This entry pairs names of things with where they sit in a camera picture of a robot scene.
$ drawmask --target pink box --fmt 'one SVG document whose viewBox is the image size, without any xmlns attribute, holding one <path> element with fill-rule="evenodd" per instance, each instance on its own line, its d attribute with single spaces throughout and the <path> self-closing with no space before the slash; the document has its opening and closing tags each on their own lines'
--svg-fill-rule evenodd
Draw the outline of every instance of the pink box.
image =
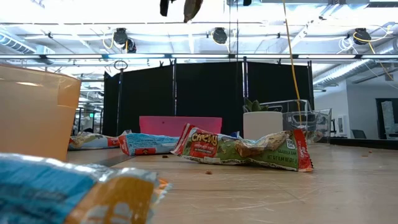
<svg viewBox="0 0 398 224">
<path fill-rule="evenodd" d="M 141 133 L 179 137 L 187 123 L 196 127 L 219 134 L 221 132 L 222 118 L 199 118 L 183 116 L 140 116 L 139 126 Z"/>
</svg>

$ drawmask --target clear container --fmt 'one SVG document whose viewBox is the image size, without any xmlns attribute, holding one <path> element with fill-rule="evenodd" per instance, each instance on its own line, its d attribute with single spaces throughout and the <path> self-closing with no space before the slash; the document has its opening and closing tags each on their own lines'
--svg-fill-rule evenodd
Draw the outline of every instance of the clear container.
<svg viewBox="0 0 398 224">
<path fill-rule="evenodd" d="M 66 75 L 0 66 L 0 152 L 65 161 L 80 81 Z"/>
<path fill-rule="evenodd" d="M 286 100 L 270 103 L 268 111 L 278 111 L 283 116 L 283 130 L 303 130 L 307 143 L 321 139 L 330 140 L 331 109 L 313 111 L 308 100 Z"/>
</svg>

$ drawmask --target white pot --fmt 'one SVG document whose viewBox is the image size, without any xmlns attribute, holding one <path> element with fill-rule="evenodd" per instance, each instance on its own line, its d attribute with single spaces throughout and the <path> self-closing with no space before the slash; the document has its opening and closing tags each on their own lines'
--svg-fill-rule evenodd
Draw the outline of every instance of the white pot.
<svg viewBox="0 0 398 224">
<path fill-rule="evenodd" d="M 245 139 L 257 140 L 268 134 L 281 131 L 283 131 L 281 112 L 260 111 L 243 114 L 243 134 Z"/>
</svg>

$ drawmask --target black divider panel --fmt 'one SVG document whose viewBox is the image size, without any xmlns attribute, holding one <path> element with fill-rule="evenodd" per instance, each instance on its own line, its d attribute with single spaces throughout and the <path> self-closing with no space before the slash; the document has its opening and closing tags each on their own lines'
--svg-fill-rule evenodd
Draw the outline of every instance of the black divider panel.
<svg viewBox="0 0 398 224">
<path fill-rule="evenodd" d="M 105 135 L 116 135 L 119 74 L 105 78 Z M 119 133 L 140 133 L 140 116 L 174 116 L 173 68 L 164 66 L 124 72 Z"/>
<path fill-rule="evenodd" d="M 173 67 L 125 72 L 119 132 L 140 133 L 140 116 L 174 116 Z"/>
<path fill-rule="evenodd" d="M 223 134 L 243 130 L 242 63 L 177 65 L 177 116 L 219 117 Z"/>
<path fill-rule="evenodd" d="M 116 135 L 118 118 L 119 75 L 104 75 L 104 115 L 102 133 L 107 136 Z"/>
<path fill-rule="evenodd" d="M 312 101 L 307 66 L 295 66 L 298 92 L 302 100 Z M 297 99 L 292 67 L 248 62 L 249 99 L 260 103 Z"/>
</svg>

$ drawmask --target granola bar wrapper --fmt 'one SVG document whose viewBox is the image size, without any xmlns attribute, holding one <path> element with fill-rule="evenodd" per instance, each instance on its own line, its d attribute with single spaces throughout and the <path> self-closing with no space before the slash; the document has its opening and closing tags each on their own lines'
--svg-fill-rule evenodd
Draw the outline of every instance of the granola bar wrapper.
<svg viewBox="0 0 398 224">
<path fill-rule="evenodd" d="M 282 131 L 257 141 L 210 133 L 186 124 L 176 156 L 206 164 L 259 164 L 299 172 L 313 170 L 303 131 Z"/>
</svg>

